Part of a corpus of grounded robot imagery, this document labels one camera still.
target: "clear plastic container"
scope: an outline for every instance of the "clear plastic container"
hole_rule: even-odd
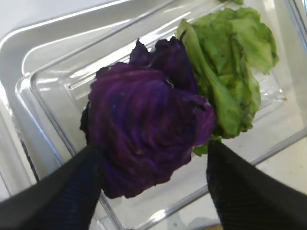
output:
[[[117,61],[127,61],[137,38],[152,47],[156,40],[171,37],[183,18],[193,21],[224,7],[238,7],[232,3],[220,4],[217,0],[122,2],[125,5],[112,6],[111,12],[118,12],[118,20],[110,23],[114,26],[107,30],[102,27],[84,29],[82,33],[41,44],[24,58],[24,76],[16,82],[16,95],[24,111],[35,120],[35,128],[48,140],[49,148],[53,148],[48,157],[54,161],[64,162],[85,146],[84,134],[79,130],[80,117],[97,70]],[[254,128],[236,139],[225,141],[253,163],[265,160],[307,134],[307,78],[302,77],[302,73],[307,73],[307,55],[303,32],[297,32],[304,24],[302,20],[294,20],[292,2],[246,0],[246,6],[258,10],[262,20],[273,30],[281,57],[270,76],[254,73],[262,95]],[[143,10],[136,10],[135,7],[141,5]],[[128,10],[128,6],[136,11],[130,18],[120,14]],[[95,10],[84,14],[93,15]],[[70,20],[77,22],[82,17]],[[289,47],[291,39],[296,43]],[[299,61],[288,59],[288,53],[294,48],[300,55]],[[60,49],[57,56],[52,52],[56,49]],[[40,56],[43,57],[41,60],[29,64],[33,63],[29,60]],[[174,173],[170,182],[151,188],[136,198],[109,200],[102,194],[95,219],[108,230],[150,228],[207,194],[206,161],[206,156],[193,157],[190,164]]]

